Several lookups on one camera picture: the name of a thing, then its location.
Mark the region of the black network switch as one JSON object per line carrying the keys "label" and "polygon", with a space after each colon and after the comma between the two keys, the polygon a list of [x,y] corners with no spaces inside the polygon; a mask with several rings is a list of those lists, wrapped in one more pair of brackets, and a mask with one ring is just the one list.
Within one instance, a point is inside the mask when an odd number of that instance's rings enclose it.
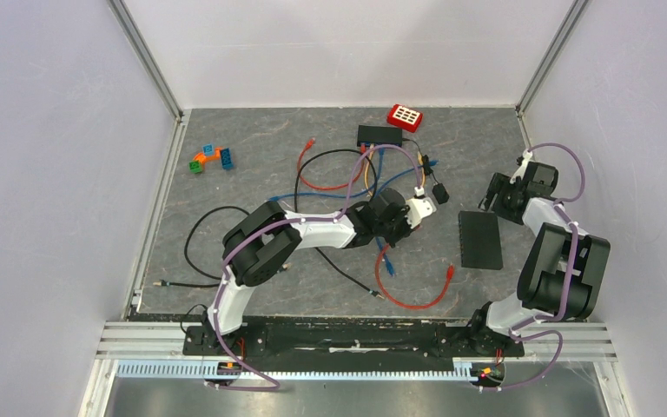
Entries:
{"label": "black network switch", "polygon": [[359,125],[356,136],[356,146],[369,147],[389,144],[401,147],[403,143],[403,129],[392,126]]}

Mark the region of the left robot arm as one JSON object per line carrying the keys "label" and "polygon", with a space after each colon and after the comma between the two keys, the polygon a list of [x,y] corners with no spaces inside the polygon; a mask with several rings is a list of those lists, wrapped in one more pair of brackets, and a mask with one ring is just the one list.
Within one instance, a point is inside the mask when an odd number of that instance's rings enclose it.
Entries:
{"label": "left robot arm", "polygon": [[223,238],[221,284],[207,310],[205,344],[232,352],[254,289],[270,280],[293,252],[308,248],[349,249],[379,237],[390,245],[417,229],[437,208],[421,187],[411,198],[386,188],[372,199],[329,214],[302,214],[266,202]]}

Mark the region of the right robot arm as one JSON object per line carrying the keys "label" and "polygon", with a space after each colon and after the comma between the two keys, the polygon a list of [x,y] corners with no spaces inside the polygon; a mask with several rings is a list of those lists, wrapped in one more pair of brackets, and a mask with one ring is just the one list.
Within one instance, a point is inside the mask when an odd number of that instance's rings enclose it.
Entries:
{"label": "right robot arm", "polygon": [[558,170],[522,156],[513,175],[493,175],[476,211],[459,213],[461,265],[504,266],[499,220],[535,236],[514,293],[489,301],[469,320],[466,340],[477,354],[505,348],[532,323],[588,318],[596,307],[610,243],[581,229],[552,193]]}

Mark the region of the red keypad box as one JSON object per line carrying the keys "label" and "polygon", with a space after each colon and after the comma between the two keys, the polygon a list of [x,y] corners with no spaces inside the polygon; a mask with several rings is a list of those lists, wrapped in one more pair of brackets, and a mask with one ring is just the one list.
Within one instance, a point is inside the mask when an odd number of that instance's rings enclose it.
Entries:
{"label": "red keypad box", "polygon": [[396,103],[389,110],[386,121],[396,128],[415,133],[423,121],[423,114],[416,109]]}

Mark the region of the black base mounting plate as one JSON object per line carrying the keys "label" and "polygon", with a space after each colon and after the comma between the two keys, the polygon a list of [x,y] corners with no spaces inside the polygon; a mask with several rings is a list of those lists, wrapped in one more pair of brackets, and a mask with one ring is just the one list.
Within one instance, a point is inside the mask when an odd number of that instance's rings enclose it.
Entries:
{"label": "black base mounting plate", "polygon": [[476,321],[246,316],[223,337],[234,354],[272,372],[447,371],[455,358],[521,358],[522,343]]}

